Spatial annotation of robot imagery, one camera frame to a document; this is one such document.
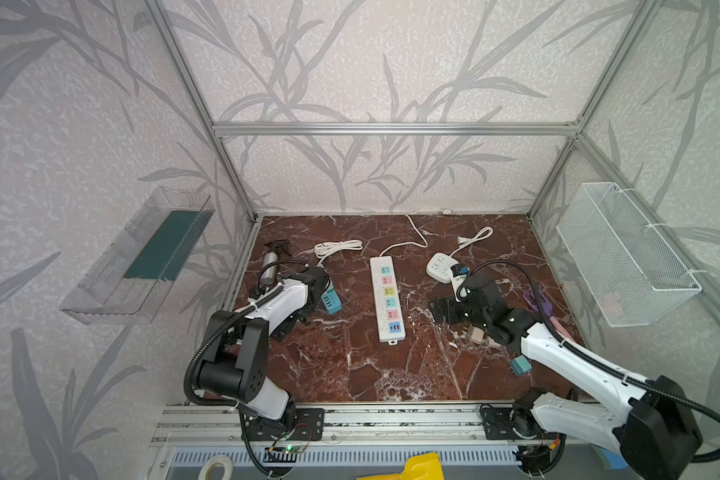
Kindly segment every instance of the white square power strip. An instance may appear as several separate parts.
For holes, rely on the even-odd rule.
[[[391,256],[371,258],[371,278],[376,301],[378,339],[396,345],[398,340],[405,340],[405,325]]]

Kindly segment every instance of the yellow scoop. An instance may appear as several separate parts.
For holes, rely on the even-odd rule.
[[[410,457],[402,473],[359,477],[357,480],[444,480],[443,466],[436,453],[425,453]]]

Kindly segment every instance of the power socket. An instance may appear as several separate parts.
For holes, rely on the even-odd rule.
[[[434,254],[427,264],[427,275],[440,283],[450,283],[453,279],[451,266],[458,264],[458,260],[441,252]]]

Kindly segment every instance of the leaf pattern wallpaper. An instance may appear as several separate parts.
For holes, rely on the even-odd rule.
[[[132,478],[251,228],[140,2],[0,0],[0,478]],[[60,303],[157,186],[216,212],[148,326]]]
[[[663,2],[587,134],[720,286],[719,0]],[[603,179],[574,154],[534,225],[587,345],[628,368],[678,379],[688,396],[720,412],[720,327],[697,298],[651,326],[604,322],[555,231],[585,181]],[[700,426],[708,446],[720,445],[714,422],[702,418]],[[712,472],[720,478],[720,462],[693,465],[683,478]]]
[[[217,122],[564,122],[638,2],[164,4]],[[262,212],[468,214],[526,212],[564,139],[224,141]]]

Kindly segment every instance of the roll of masking tape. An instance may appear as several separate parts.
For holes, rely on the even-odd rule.
[[[217,455],[215,457],[211,457],[208,462],[205,462],[205,465],[202,466],[202,470],[200,470],[200,475],[197,476],[197,480],[208,480],[210,478],[211,470],[219,466],[224,468],[224,475],[221,476],[221,480],[230,480],[232,470],[231,458],[226,455]]]

